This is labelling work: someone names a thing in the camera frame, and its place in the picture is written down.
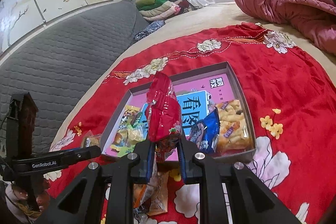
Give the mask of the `clear bag rice crackers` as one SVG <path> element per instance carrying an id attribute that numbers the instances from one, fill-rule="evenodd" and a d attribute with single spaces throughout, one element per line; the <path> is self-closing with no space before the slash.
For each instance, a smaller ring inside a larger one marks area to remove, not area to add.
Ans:
<path id="1" fill-rule="evenodd" d="M 219 114 L 220 130 L 216 153 L 224 155 L 232 150 L 247 150 L 252 147 L 246 118 L 239 100 L 215 105 Z"/>

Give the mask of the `orange edged peanut bag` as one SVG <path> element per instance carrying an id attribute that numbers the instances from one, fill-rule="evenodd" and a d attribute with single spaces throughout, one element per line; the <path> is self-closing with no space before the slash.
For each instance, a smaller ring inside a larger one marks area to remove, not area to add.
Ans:
<path id="1" fill-rule="evenodd" d="M 168 212 L 168 172 L 159 172 L 157 163 L 153 163 L 153 171 L 148 184 L 134 184 L 133 214 L 155 216 Z"/>

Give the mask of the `blue snack packet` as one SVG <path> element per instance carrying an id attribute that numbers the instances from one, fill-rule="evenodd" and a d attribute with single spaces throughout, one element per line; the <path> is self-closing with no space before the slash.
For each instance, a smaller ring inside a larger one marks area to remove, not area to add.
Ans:
<path id="1" fill-rule="evenodd" d="M 214 154 L 217 150 L 220 129 L 219 113 L 215 108 L 191 127 L 189 141 L 195 143 L 202 153 Z"/>

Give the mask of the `green yellow snack packet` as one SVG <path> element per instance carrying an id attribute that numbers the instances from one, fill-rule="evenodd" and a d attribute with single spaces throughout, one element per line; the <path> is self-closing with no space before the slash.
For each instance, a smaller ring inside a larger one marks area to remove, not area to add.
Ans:
<path id="1" fill-rule="evenodd" d="M 135 145 L 147 137 L 148 125 L 139 107 L 126 105 L 116 134 L 109 148 L 122 157 L 134 151 Z"/>

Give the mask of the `red snack packet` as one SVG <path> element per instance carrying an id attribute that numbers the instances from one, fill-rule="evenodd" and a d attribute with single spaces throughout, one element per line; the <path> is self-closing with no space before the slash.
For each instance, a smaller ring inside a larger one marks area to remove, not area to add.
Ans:
<path id="1" fill-rule="evenodd" d="M 181 107 L 171 79 L 157 72 L 146 94 L 148 139 L 155 144 L 157 162 L 164 162 L 182 135 Z"/>

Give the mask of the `grey box with pink book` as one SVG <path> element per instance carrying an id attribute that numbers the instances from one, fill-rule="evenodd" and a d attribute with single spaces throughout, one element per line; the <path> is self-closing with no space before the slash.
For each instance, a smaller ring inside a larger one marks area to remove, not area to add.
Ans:
<path id="1" fill-rule="evenodd" d="M 216 161 L 233 163 L 251 162 L 256 152 L 256 137 L 251 114 L 242 87 L 229 62 L 218 63 L 179 73 L 170 77 L 182 112 L 182 128 L 189 135 L 191 126 L 209 114 L 211 104 L 230 100 L 239 100 L 245 115 L 246 129 L 250 133 L 252 144 L 241 150 L 229 150 Z M 117 151 L 110 148 L 116 135 L 125 106 L 139 107 L 144 111 L 147 107 L 146 93 L 151 83 L 129 89 L 120 100 L 116 110 L 110 117 L 101 136 L 101 154 L 113 160 L 118 160 Z"/>

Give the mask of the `grey quilted headboard cover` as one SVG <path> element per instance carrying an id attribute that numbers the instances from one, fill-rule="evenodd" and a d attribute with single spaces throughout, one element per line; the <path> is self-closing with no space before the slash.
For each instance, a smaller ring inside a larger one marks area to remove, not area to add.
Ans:
<path id="1" fill-rule="evenodd" d="M 28 92 L 38 107 L 33 151 L 47 152 L 68 114 L 147 26 L 135 0 L 90 9 L 62 20 L 1 65 L 1 116 L 11 96 Z"/>

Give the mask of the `red floral cloth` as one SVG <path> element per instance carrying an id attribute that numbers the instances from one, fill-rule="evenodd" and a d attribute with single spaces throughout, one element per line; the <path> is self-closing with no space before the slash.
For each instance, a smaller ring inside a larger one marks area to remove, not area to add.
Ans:
<path id="1" fill-rule="evenodd" d="M 254 23 L 165 40 L 122 59 L 57 133 L 51 150 L 101 134 L 123 95 L 168 76 L 228 62 L 249 106 L 257 151 L 250 169 L 302 223 L 317 223 L 335 196 L 335 86 L 284 32 Z"/>

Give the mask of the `blue patterned pillow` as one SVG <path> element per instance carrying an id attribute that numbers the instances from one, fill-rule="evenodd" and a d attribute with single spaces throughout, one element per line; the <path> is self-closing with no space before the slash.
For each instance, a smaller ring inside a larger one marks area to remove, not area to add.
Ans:
<path id="1" fill-rule="evenodd" d="M 141 30 L 139 33 L 135 34 L 134 41 L 135 42 L 140 41 L 141 39 L 149 36 L 150 34 L 152 34 L 154 32 L 156 32 L 157 30 L 159 30 L 164 25 L 165 25 L 164 20 L 156 20 L 156 21 L 151 22 L 151 24 L 149 24 L 146 28 Z"/>

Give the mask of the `pink quilted blanket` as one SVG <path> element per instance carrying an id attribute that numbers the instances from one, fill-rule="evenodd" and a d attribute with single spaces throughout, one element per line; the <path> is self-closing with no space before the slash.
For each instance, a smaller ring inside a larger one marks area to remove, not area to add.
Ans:
<path id="1" fill-rule="evenodd" d="M 322 51 L 335 55 L 333 0 L 234 0 L 245 14 L 277 24 L 290 24 Z"/>

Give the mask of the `stack of folded clothes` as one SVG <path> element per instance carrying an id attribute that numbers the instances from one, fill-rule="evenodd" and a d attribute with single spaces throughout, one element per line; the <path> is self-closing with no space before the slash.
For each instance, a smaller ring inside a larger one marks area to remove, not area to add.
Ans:
<path id="1" fill-rule="evenodd" d="M 188 0 L 139 0 L 135 4 L 148 22 L 167 20 L 195 9 Z"/>

